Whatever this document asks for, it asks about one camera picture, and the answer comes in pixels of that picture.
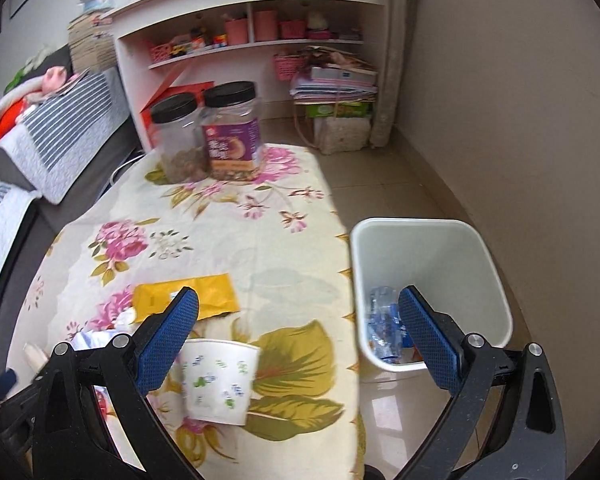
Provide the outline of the white trash bin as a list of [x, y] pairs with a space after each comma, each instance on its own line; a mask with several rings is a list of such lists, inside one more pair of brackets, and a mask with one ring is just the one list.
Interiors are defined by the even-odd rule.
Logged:
[[380, 286], [397, 292], [414, 285], [438, 312], [464, 333], [478, 333], [504, 348], [514, 331], [498, 270], [480, 234], [450, 219], [369, 218], [350, 233], [358, 346], [364, 359], [388, 373], [423, 370], [422, 361], [382, 362], [367, 339], [370, 294]]

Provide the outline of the plastic water bottle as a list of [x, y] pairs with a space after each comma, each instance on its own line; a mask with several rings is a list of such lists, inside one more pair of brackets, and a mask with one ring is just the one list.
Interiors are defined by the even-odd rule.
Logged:
[[370, 291], [366, 333], [373, 355], [388, 364], [401, 364], [403, 351], [413, 347], [398, 308], [398, 293], [388, 286]]

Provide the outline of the clear jar with nuts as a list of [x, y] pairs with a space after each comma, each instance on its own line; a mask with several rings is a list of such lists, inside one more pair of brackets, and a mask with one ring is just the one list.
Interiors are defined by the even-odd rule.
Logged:
[[152, 137], [166, 180], [197, 182], [208, 176], [206, 141], [196, 96], [181, 92], [150, 108]]

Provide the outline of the pink basket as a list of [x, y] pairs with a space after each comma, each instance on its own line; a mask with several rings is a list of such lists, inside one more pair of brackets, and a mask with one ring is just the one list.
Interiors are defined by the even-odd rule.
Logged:
[[302, 54], [276, 54], [273, 56], [274, 72], [279, 81], [292, 81], [292, 78], [306, 66]]

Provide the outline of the pink pig plush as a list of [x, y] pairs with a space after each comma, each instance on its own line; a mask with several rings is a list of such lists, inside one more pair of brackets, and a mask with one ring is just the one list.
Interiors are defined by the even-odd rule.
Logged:
[[79, 78], [79, 74], [68, 75], [64, 66], [52, 66], [43, 75], [41, 92], [43, 96], [57, 93], [68, 84], [72, 84]]

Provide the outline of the stack of books on floor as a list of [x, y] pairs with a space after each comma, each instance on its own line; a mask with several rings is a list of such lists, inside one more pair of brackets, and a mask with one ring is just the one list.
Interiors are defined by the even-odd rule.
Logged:
[[292, 55], [292, 104], [303, 110], [302, 141], [323, 155], [356, 152], [370, 140], [378, 97], [378, 71], [357, 55], [309, 46]]

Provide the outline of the grey curtain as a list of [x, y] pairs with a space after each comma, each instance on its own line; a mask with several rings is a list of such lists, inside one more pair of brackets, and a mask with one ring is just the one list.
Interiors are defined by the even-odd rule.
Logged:
[[418, 0], [388, 0], [384, 68], [370, 133], [373, 148], [384, 148], [390, 141], [415, 35], [417, 10]]

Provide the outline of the grey sofa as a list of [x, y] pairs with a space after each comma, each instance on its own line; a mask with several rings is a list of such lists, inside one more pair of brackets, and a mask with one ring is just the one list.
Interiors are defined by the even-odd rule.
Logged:
[[46, 250], [138, 145], [117, 67], [69, 75], [53, 66], [3, 96], [0, 119], [16, 104], [0, 140], [0, 375]]

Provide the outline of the stacked cardboard boxes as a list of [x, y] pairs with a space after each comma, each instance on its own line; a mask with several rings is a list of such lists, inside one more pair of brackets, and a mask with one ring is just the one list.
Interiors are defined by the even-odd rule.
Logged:
[[102, 72], [117, 64], [110, 18], [92, 12], [75, 18], [68, 26], [68, 47], [73, 70]]

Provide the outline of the grey striped sofa cover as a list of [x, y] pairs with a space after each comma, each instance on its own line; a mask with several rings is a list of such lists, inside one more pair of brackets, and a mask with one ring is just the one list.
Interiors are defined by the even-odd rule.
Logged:
[[129, 117], [119, 71], [87, 75], [4, 136], [0, 181], [57, 205]]

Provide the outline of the purple label cashew jar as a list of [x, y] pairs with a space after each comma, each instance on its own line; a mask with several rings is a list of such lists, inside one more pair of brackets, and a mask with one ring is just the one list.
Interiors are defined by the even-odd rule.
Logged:
[[253, 81], [232, 81], [206, 90], [201, 128], [212, 177], [252, 181], [260, 174], [263, 148]]

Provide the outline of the floral tablecloth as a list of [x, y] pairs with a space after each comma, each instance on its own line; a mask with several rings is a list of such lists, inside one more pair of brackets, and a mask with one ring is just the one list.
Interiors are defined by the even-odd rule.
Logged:
[[173, 367], [148, 396], [185, 457], [209, 479], [353, 479], [358, 352], [348, 238], [316, 158], [270, 144], [251, 182], [170, 185], [143, 157], [47, 248], [7, 363], [26, 386], [24, 349], [50, 351], [129, 317], [143, 284], [227, 275], [238, 311], [197, 323], [197, 338], [252, 344], [259, 366], [247, 422], [198, 422]]

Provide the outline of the white bookshelf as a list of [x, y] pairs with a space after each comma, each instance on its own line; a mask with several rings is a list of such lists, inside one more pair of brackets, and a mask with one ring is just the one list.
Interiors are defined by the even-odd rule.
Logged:
[[378, 71], [388, 0], [132, 0], [108, 13], [120, 76], [140, 145], [152, 140], [143, 111], [172, 87], [251, 80], [266, 118], [294, 111], [273, 56], [309, 46], [341, 48]]

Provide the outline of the floral paper cup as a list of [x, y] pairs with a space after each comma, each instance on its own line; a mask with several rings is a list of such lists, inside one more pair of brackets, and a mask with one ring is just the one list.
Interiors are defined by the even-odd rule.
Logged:
[[242, 342], [189, 339], [180, 353], [185, 415], [200, 422], [244, 426], [260, 349]]

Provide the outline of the yellow snack wrapper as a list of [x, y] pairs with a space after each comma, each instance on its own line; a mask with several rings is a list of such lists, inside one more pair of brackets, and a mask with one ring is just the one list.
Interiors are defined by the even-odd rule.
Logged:
[[135, 322], [143, 322], [149, 315], [162, 313], [185, 287], [197, 294], [200, 320], [239, 311], [232, 281], [224, 273], [136, 286], [132, 295]]

